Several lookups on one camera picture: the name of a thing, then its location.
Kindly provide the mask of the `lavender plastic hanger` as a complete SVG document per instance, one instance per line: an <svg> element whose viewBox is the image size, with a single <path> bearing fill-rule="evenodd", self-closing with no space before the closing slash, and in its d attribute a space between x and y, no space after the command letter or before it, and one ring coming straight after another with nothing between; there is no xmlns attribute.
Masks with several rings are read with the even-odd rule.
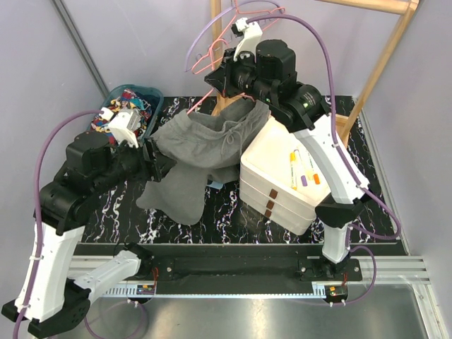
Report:
<svg viewBox="0 0 452 339"><path fill-rule="evenodd" d="M284 13L282 6L276 2L276 1L270 1L270 0L248 0L248 1L240 1L238 3L238 7L240 8L241 6L245 6L247 4L252 4L252 3L258 3L258 2L262 2L262 3L266 3L266 4L271 4L275 7L275 9L278 9L280 13ZM222 10L221 12L219 12L219 14L217 14L216 16L214 16L213 18L210 19L210 21L204 26L204 28L200 31L200 33L198 34L198 36L195 38L195 40L191 43L190 48L188 49L186 56L185 56L185 60L184 60L184 72L188 72L189 71L189 59L192 55L192 52L195 48L195 46L198 44L199 40L205 35L205 33L217 22L219 21L223 16L225 16L226 14L228 14L230 11L235 10L236 6L230 6L228 8L226 8L225 10Z"/></svg>

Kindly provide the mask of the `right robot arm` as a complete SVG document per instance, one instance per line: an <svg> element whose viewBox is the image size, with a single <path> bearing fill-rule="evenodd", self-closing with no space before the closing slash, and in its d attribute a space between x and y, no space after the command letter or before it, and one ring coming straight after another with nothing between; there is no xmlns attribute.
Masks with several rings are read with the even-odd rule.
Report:
<svg viewBox="0 0 452 339"><path fill-rule="evenodd" d="M253 51L229 48L204 80L223 97L245 94L266 103L313 157L331 192L315 207L324 224L322 255L303 276L340 279L350 260L349 227L371 200L369 181L346 154L321 93L297 80L295 52L282 40L264 40Z"/></svg>

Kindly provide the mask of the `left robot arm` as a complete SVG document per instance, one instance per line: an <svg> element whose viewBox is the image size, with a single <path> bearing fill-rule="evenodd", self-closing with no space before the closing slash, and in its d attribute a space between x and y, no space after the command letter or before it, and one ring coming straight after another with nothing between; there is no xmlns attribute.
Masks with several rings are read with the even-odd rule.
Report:
<svg viewBox="0 0 452 339"><path fill-rule="evenodd" d="M91 304L126 279L148 279L154 273L153 253L137 243L125 244L108 262L69 278L77 243L101 195L125 181L161 181L176 162L148 138L138 147L122 141L114 146L106 134L88 131L66 147L66 160L52 182L39 192L34 249L26 281L18 298L1 313L15 323L28 320L28 332L48 338L74 329Z"/></svg>

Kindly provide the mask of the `grey shorts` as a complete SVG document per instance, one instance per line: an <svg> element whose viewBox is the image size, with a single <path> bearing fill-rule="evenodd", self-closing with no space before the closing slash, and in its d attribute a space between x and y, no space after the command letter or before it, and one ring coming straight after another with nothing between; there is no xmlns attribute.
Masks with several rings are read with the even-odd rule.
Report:
<svg viewBox="0 0 452 339"><path fill-rule="evenodd" d="M239 178L242 152L269 116L268 105L244 98L217 116L186 109L176 114L151 136L176 164L161 182L147 182L136 205L161 210L183 225L196 224L208 181L226 184Z"/></svg>

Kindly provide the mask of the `pink wire hanger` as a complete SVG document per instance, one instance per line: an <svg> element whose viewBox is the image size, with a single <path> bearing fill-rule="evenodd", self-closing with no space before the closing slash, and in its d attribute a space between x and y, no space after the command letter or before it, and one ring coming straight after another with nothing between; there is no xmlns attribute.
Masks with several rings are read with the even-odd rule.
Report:
<svg viewBox="0 0 452 339"><path fill-rule="evenodd" d="M184 72L198 74L205 69L213 70L218 67L223 49L230 44L230 40L225 38L225 34L236 19L244 16L284 14L286 12L286 8L281 6L278 1L231 1L231 4L225 8L222 7L222 3L223 1L209 1L210 20L191 43L184 60ZM208 32L212 33L210 46L206 52L195 57L193 64L190 64L195 48Z"/></svg>
<svg viewBox="0 0 452 339"><path fill-rule="evenodd" d="M223 39L223 38L217 38L213 41L212 45L209 47L207 54L203 55L192 67L191 71L193 74L199 74L206 69L210 69L211 71L214 71L217 67L220 65L220 61L222 60L222 47L223 45L229 46L229 43ZM195 68L197 65L203 61L204 59L209 58L210 63L203 67L202 69L195 71ZM195 104L189 108L187 111L188 114L194 112L198 107L201 106L201 104L213 93L213 90L209 90L200 100L198 100ZM244 93L236 95L235 97L231 98L224 98L221 95L217 95L217 102L216 106L213 109L213 116L219 115L219 113L225 109L226 107L230 106L232 103L236 102L240 98L251 98L249 95L245 95Z"/></svg>

